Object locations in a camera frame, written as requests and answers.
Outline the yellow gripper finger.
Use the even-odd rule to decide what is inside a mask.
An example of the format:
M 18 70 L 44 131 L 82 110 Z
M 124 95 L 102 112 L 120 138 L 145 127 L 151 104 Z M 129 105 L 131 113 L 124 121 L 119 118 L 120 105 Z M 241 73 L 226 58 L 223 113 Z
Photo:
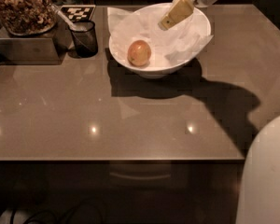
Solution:
M 194 5 L 192 0 L 173 0 L 170 8 L 162 16 L 158 25 L 163 30 L 169 30 L 192 15 Z

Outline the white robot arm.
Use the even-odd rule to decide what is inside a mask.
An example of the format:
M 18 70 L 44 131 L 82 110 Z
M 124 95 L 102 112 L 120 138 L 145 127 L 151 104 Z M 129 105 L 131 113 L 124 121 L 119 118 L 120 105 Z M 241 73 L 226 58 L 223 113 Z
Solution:
M 173 0 L 159 21 L 168 30 L 189 17 L 196 7 L 217 0 Z M 242 174 L 235 224 L 280 224 L 280 116 L 253 141 Z

